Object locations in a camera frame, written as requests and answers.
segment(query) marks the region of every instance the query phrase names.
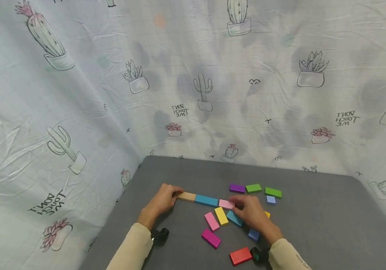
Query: fabric backdrop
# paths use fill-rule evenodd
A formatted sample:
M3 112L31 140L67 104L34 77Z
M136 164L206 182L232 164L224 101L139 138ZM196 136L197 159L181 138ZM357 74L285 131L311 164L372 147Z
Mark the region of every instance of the fabric backdrop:
M386 1L0 0L0 269L76 269L152 154L353 176L386 214Z

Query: beige sleeve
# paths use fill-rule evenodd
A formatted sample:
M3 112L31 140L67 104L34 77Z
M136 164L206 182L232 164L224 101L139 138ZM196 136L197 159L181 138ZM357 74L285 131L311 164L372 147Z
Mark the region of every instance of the beige sleeve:
M141 270L152 244L151 232L142 224L133 224L106 270Z
M269 255L273 270L311 270L293 245L284 238L271 246Z

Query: blue block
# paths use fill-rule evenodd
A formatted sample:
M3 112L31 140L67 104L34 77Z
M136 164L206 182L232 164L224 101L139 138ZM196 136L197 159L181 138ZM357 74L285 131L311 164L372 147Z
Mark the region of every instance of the blue block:
M203 205L208 205L212 207L217 207L217 205L219 204L218 199L214 199L214 198L210 198L210 197L202 196L198 194L196 194L196 198L194 202L196 202L197 204L203 204Z
M257 242L259 239L259 232L253 229L250 229L248 232L248 238L252 239L253 241Z
M267 195L267 204L276 205L276 197Z
M228 214L226 215L226 217L238 227L241 227L242 224L244 223L244 221L240 219L237 215L235 215L235 213L232 212L232 210L228 211Z

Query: light pink block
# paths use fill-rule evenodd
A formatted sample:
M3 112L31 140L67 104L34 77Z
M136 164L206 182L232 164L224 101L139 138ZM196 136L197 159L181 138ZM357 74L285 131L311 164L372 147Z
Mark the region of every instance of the light pink block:
M219 207L225 208L227 210L231 210L232 208L235 207L235 204L230 201L225 201L224 199L219 200Z
M216 221L216 218L214 217L212 212L206 214L204 217L208 225L210 225L210 228L212 231L215 231L220 227L219 223Z
M205 239L205 241L207 241L215 249L217 249L219 244L221 243L221 240L208 228L206 228L202 233L202 238Z

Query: rectangular block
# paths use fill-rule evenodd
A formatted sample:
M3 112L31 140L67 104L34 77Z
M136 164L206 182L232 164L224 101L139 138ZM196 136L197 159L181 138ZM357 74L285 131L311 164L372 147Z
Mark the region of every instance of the rectangular block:
M211 198L211 197L196 194L196 198L195 198L194 202L196 202L197 204L203 204L203 205L217 207L219 200Z
M250 254L250 250L248 250L248 247L242 248L240 250L234 251L229 254L232 260L232 264L238 265L245 261L248 261L252 258L252 255Z
M282 198L282 192L277 190L277 189L274 189L274 188L265 188L265 195L270 195L270 196L274 196L276 197L277 199L281 199Z
M215 208L214 211L216 213L217 219L220 222L220 225L223 226L229 223L228 219L226 218L225 212L223 211L223 208Z
M276 197L267 195L267 204L276 205Z
M226 201L224 199L220 199L219 200L219 207L222 207L222 208L225 208L227 210L231 210L232 208L235 207L235 204L233 202L230 202L230 201Z
M230 210L228 212L228 214L226 215L226 217L232 221L235 225L237 225L238 227L241 227L244 223L244 221L242 219L240 219L237 215L235 215L234 212L232 212L232 210Z
M196 199L196 194L183 192L180 195L178 195L178 199L188 201L188 202L194 202Z
M257 242L259 239L259 232L257 230L253 230L252 228L248 232L248 238L252 239L253 241Z
M262 191L261 185L254 184L246 186L247 193L255 193Z
M212 212L205 214L204 217L212 231L215 231L220 227Z
M240 186L240 185L236 185L236 184L231 184L229 186L229 191L244 194L245 191L246 191L246 187Z
M219 244L221 243L221 240L208 228L206 228L202 233L202 238L205 239L205 241L207 241L215 249L217 249L219 247Z

